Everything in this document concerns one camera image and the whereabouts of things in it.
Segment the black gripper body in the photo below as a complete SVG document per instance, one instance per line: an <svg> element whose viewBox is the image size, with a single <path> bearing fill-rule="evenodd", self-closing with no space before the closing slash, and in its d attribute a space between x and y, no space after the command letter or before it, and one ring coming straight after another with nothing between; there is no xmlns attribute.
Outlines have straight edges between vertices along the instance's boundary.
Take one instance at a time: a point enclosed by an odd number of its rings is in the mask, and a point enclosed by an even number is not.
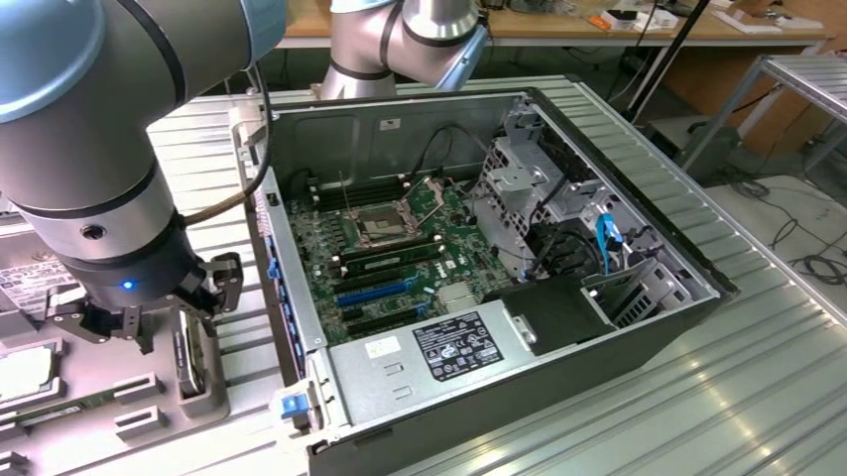
<svg viewBox="0 0 847 476"><path fill-rule="evenodd" d="M206 293L200 263L178 213L154 240L130 254L103 260L64 259L92 300L110 310L168 304L166 297L172 294Z"/></svg>

